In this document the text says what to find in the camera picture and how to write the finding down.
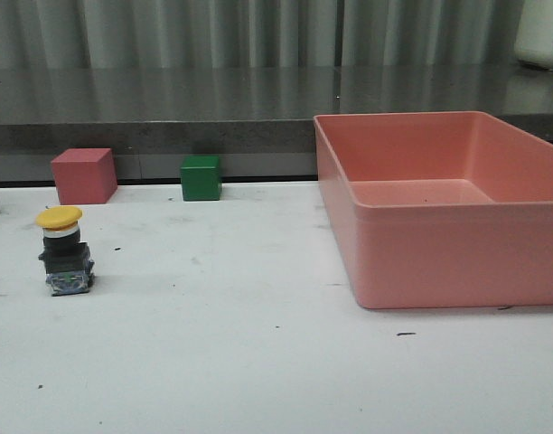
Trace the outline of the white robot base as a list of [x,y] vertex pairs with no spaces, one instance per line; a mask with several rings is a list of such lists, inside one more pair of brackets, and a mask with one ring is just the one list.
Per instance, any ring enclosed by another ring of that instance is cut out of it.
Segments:
[[553,70],[553,0],[523,2],[514,54],[519,62]]

